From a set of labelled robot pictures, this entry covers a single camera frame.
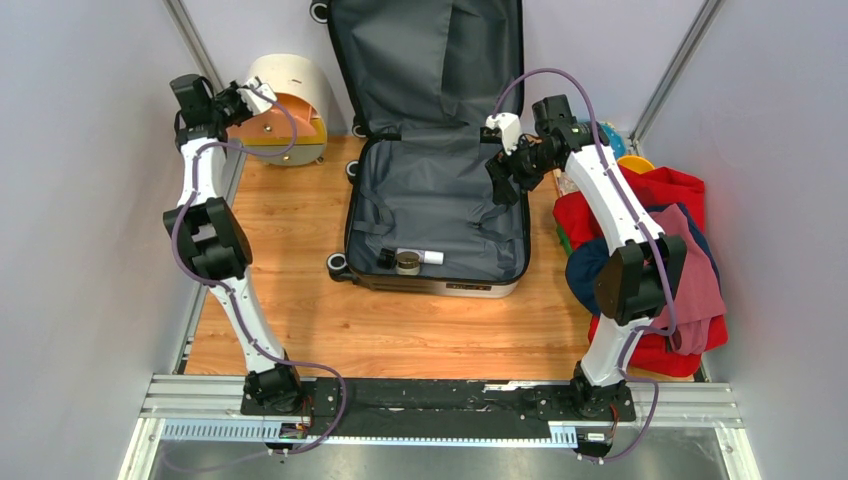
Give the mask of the astronaut print suitcase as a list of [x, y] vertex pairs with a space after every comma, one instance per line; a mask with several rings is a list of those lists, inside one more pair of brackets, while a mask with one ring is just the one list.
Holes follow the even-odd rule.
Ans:
[[[520, 114], [518, 1], [328, 1], [324, 20], [364, 139], [331, 279], [372, 290], [502, 298], [531, 259], [529, 202], [492, 201], [486, 162], [502, 147], [484, 127]], [[377, 266], [382, 248], [440, 251], [417, 276]]]

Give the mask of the navy blue garment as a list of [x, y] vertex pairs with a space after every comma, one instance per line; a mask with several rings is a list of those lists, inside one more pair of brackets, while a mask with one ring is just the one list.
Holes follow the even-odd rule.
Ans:
[[[651, 215], [664, 206], [668, 205], [652, 206], [647, 211]], [[565, 278], [572, 293], [595, 316], [600, 314], [600, 308], [593, 292], [593, 281], [606, 263], [607, 256], [605, 240], [596, 238], [578, 247], [565, 269]]]

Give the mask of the pink ribbed garment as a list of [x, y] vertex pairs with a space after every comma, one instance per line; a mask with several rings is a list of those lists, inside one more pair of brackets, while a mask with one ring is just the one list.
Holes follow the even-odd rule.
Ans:
[[681, 237], [686, 245], [683, 271], [675, 294], [676, 329], [670, 338], [671, 351], [697, 355], [710, 348], [710, 326], [727, 311], [721, 293], [720, 275], [707, 239], [680, 203], [651, 213], [668, 236]]

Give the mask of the red garment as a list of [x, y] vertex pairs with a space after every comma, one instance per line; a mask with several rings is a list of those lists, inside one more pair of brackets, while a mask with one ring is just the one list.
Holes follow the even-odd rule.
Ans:
[[[701, 179], [666, 167], [644, 174], [636, 174], [627, 169], [624, 169], [622, 173], [646, 211], [652, 206], [682, 203], [704, 233], [706, 188]], [[573, 253], [578, 247], [593, 239], [604, 239], [587, 200], [580, 192], [559, 198], [554, 205], [553, 216], [558, 226], [561, 226], [570, 238]], [[710, 348], [706, 351], [727, 342], [728, 333], [724, 315], [715, 318], [711, 323]], [[599, 315], [592, 314], [589, 338], [595, 336], [598, 323]], [[630, 364], [671, 377], [683, 378], [693, 375], [699, 368], [701, 355], [706, 351], [697, 355], [676, 354], [671, 351], [670, 338], [657, 334], [642, 336]]]

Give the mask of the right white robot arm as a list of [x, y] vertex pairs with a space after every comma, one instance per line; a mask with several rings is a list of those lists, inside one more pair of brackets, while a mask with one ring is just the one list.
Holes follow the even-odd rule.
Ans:
[[639, 338], [658, 333], [653, 320], [672, 309], [687, 246], [650, 217], [625, 181], [595, 119], [580, 122], [564, 95], [533, 106], [536, 133], [524, 133], [513, 113], [494, 113], [484, 123], [501, 150], [486, 164], [498, 205], [515, 204], [554, 170], [566, 173], [597, 221], [608, 260], [595, 279], [600, 316], [589, 350], [575, 367], [570, 404], [593, 419], [621, 396], [627, 366]]

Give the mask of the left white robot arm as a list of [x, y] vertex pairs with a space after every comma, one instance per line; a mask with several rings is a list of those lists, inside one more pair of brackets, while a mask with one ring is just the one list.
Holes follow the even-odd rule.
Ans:
[[246, 365], [243, 413], [256, 409], [291, 415], [306, 404], [305, 387], [286, 350], [272, 332], [251, 278], [252, 250], [221, 190], [230, 151], [228, 130], [280, 104], [258, 77], [231, 82], [213, 92], [202, 75], [170, 83], [179, 110], [175, 144], [184, 162], [183, 190], [175, 209], [163, 215], [178, 267], [206, 286], [224, 309]]

